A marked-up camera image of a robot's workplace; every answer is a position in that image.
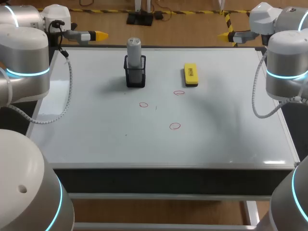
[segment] white cable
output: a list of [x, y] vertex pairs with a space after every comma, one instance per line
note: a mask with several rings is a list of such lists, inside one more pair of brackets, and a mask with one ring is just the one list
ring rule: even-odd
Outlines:
[[72, 95], [72, 88], [73, 88], [73, 72], [72, 72], [71, 62], [69, 61], [68, 58], [66, 58], [66, 61], [67, 61], [68, 68], [69, 68], [69, 92], [68, 92], [68, 98], [67, 98], [67, 103], [66, 103], [65, 109], [55, 119], [48, 120], [48, 121], [35, 120], [35, 119], [32, 119], [30, 116], [28, 116], [24, 111], [22, 111], [18, 107], [15, 107], [15, 106], [13, 106], [11, 104], [8, 105], [8, 107], [13, 109], [14, 111], [18, 112], [19, 114], [21, 114], [27, 121], [29, 121], [31, 123], [34, 123], [34, 124], [50, 124], [50, 123], [53, 123], [53, 122], [59, 120], [67, 112], [67, 109], [68, 109], [69, 104], [71, 102], [71, 95]]
[[308, 105], [308, 100], [307, 99], [303, 99], [300, 96], [295, 96], [295, 97], [292, 97], [292, 98], [289, 98], [289, 99], [286, 99], [286, 100], [282, 101], [280, 104], [277, 105], [277, 107], [275, 107], [274, 110], [272, 110], [270, 113], [268, 113], [266, 115], [262, 115], [261, 116], [261, 115], [259, 115], [257, 113], [256, 106], [255, 106], [255, 95], [256, 95], [256, 87], [257, 87], [258, 74], [259, 74], [259, 70], [260, 70], [260, 68], [262, 66], [262, 63], [264, 62], [264, 60], [267, 57], [267, 55], [268, 55], [268, 51], [266, 50], [266, 52], [264, 53], [262, 59], [260, 60], [259, 66], [257, 68], [256, 74], [255, 74], [254, 86], [253, 86], [253, 89], [252, 89], [251, 103], [252, 103], [252, 110], [254, 111], [256, 117], [258, 117], [260, 119], [268, 118], [271, 115], [273, 115], [275, 112], [277, 112], [282, 106], [284, 106], [287, 103], [298, 103], [298, 102], [301, 101], [302, 103]]

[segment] blue led ring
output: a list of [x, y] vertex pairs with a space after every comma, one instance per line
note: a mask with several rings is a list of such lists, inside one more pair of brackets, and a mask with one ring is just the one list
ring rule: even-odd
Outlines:
[[267, 72], [270, 76], [273, 76], [273, 77], [275, 77], [275, 78], [283, 78], [283, 79], [301, 78], [301, 77], [304, 77], [306, 74], [308, 74], [308, 71], [306, 71], [305, 73], [302, 73], [301, 75], [298, 75], [298, 76], [278, 76], [278, 75], [272, 74], [272, 73], [269, 72], [268, 70], [266, 70], [266, 72]]
[[15, 21], [15, 25], [16, 25], [16, 27], [18, 27], [17, 18], [16, 18], [16, 15], [14, 14], [14, 12], [12, 11], [12, 9], [11, 9], [10, 7], [8, 7], [8, 6], [4, 6], [4, 7], [6, 7], [6, 8], [9, 9], [9, 11], [11, 12], [12, 17], [13, 17], [13, 19], [14, 19], [14, 21]]
[[26, 73], [17, 73], [17, 72], [14, 72], [14, 71], [11, 71], [10, 69], [7, 69], [7, 71], [13, 75], [16, 75], [16, 76], [40, 76], [40, 75], [43, 75], [45, 73], [47, 73], [49, 71], [49, 67], [47, 70], [45, 71], [42, 71], [42, 72], [38, 72], [38, 73], [32, 73], [32, 74], [26, 74]]
[[61, 182], [60, 182], [59, 178], [58, 178], [58, 181], [59, 181], [59, 184], [60, 184], [60, 202], [59, 202], [58, 210], [56, 212], [56, 215], [54, 215], [54, 218], [51, 221], [50, 225], [48, 226], [48, 228], [45, 231], [49, 231], [51, 229], [52, 225], [56, 221], [56, 219], [57, 219], [57, 217], [59, 215], [59, 212], [60, 212], [60, 208], [61, 208], [61, 204], [62, 204], [62, 185], [61, 185]]
[[302, 214], [302, 216], [305, 218], [305, 220], [308, 222], [308, 217], [305, 214], [304, 210], [302, 209], [302, 206], [300, 206], [299, 201], [297, 199], [296, 193], [295, 193], [295, 187], [294, 187], [294, 178], [295, 178], [295, 172], [296, 172], [297, 168], [294, 170], [293, 172], [293, 176], [292, 176], [292, 193], [293, 193], [293, 197], [295, 200], [295, 204], [297, 205], [298, 210], [300, 211], [300, 213]]

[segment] yellow eraser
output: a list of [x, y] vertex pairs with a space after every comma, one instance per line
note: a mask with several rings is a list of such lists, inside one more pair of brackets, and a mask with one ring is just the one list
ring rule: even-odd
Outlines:
[[198, 73], [196, 64], [184, 64], [185, 85], [187, 87], [198, 86]]

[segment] black cable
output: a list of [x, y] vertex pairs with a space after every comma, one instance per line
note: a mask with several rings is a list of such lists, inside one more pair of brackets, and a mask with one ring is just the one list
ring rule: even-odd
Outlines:
[[50, 33], [50, 27], [51, 27], [51, 26], [54, 27], [54, 28], [60, 29], [60, 42], [59, 42], [59, 44], [58, 44], [58, 50], [59, 50], [59, 52], [60, 52], [65, 58], [67, 58], [67, 57], [68, 57], [67, 51], [66, 51], [66, 50], [63, 50], [62, 47], [61, 47], [61, 45], [62, 45], [62, 40], [63, 40], [63, 31], [62, 31], [62, 29], [61, 29], [61, 25], [65, 25], [65, 23], [64, 23], [63, 21], [61, 21], [61, 20], [54, 20], [54, 21], [52, 21], [52, 22], [49, 24], [49, 26], [48, 26], [48, 35], [49, 35], [49, 36], [51, 35], [51, 33]]
[[81, 4], [81, 0], [79, 0], [79, 5], [80, 6], [91, 6], [93, 3], [94, 3], [94, 0], [92, 0], [92, 2], [90, 4], [83, 5], [83, 4]]
[[167, 22], [171, 19], [172, 17], [172, 10], [169, 8], [169, 7], [166, 7], [166, 6], [161, 6], [159, 5], [159, 3], [157, 2], [157, 0], [155, 0], [156, 4], [160, 7], [160, 8], [165, 8], [165, 9], [168, 9], [170, 11], [170, 17], [167, 19], [167, 20], [162, 20], [163, 22]]
[[60, 42], [59, 42], [58, 50], [62, 51], [61, 44], [62, 44], [62, 40], [63, 40], [63, 32], [62, 32], [61, 27], [59, 27], [59, 29], [60, 29], [60, 32], [61, 32], [61, 37], [60, 37]]

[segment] metal table leg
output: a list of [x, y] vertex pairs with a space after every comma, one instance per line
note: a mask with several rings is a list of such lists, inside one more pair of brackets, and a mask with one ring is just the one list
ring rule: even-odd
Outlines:
[[260, 222], [257, 203], [255, 201], [244, 201], [244, 209], [247, 225], [256, 226]]

